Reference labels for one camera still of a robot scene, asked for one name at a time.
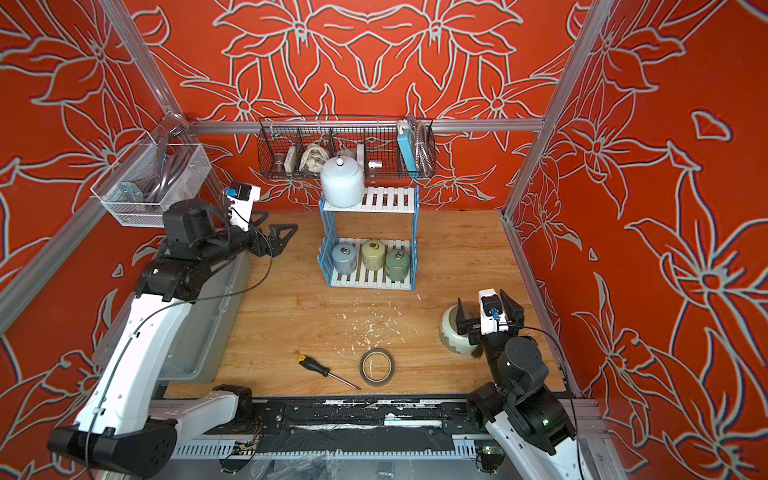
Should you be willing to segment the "cream floral tea canister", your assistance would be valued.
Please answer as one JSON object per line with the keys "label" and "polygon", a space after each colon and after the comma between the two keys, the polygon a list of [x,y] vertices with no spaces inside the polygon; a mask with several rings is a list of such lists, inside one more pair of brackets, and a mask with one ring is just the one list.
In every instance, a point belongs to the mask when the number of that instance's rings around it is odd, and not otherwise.
{"label": "cream floral tea canister", "polygon": [[445,310],[440,324],[439,339],[449,352],[461,356],[472,356],[479,346],[471,345],[467,335],[458,333],[457,313],[457,304]]}

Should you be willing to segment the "small blue-grey tea canister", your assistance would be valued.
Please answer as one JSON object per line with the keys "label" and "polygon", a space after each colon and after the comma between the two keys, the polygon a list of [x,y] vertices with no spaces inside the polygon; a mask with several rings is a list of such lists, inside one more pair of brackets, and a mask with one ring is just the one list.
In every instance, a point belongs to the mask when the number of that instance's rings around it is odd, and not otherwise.
{"label": "small blue-grey tea canister", "polygon": [[353,244],[340,242],[331,252],[332,263],[339,275],[352,275],[357,270],[357,250]]}

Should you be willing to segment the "white ceramic tea canister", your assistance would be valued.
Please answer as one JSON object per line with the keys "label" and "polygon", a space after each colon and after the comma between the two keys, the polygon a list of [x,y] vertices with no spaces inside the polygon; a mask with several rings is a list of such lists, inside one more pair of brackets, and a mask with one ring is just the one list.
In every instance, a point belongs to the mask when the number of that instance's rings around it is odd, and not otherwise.
{"label": "white ceramic tea canister", "polygon": [[351,157],[332,157],[321,171],[321,187],[325,200],[332,206],[354,207],[363,200],[365,193],[362,167]]}

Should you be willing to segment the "blue white two-tier shelf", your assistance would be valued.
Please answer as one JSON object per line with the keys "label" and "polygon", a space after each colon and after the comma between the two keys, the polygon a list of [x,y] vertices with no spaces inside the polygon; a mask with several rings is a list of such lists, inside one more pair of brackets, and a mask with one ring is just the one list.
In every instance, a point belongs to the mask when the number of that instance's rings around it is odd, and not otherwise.
{"label": "blue white two-tier shelf", "polygon": [[[329,287],[415,289],[420,210],[420,191],[417,187],[369,187],[361,202],[353,207],[336,207],[322,199],[319,210],[324,237],[317,261]],[[379,220],[387,214],[408,215],[411,217],[411,238],[341,237],[336,225],[338,213],[374,215]]]}

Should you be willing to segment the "small yellow-green tea canister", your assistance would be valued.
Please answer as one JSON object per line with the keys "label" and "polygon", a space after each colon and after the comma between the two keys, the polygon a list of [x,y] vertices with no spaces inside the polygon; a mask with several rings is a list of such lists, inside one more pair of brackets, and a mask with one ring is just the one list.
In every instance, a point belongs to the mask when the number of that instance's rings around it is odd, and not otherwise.
{"label": "small yellow-green tea canister", "polygon": [[368,271],[378,271],[384,268],[387,248],[380,240],[369,239],[361,245],[363,265]]}

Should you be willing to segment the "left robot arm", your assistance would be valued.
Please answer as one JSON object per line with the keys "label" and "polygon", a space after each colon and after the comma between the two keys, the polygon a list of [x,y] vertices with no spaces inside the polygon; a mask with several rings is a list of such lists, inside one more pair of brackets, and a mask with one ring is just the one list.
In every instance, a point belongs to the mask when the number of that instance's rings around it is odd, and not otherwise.
{"label": "left robot arm", "polygon": [[143,270],[129,317],[110,360],[73,424],[54,428],[48,450],[96,470],[141,478],[157,475],[178,444],[216,427],[250,429],[257,419],[247,387],[223,385],[177,410],[154,416],[150,403],[162,366],[203,286],[218,267],[249,252],[274,258],[298,230],[252,222],[251,201],[229,211],[202,199],[182,200],[163,213],[165,250]]}

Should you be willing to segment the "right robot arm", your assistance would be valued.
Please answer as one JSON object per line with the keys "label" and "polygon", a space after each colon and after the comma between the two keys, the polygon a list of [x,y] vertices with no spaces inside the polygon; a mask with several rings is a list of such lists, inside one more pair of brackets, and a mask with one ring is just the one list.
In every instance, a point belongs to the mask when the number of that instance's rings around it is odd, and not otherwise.
{"label": "right robot arm", "polygon": [[523,479],[590,479],[575,414],[546,386],[549,367],[521,333],[524,308],[506,292],[478,292],[479,315],[457,302],[457,333],[483,349],[492,380],[469,393],[468,412],[499,444]]}

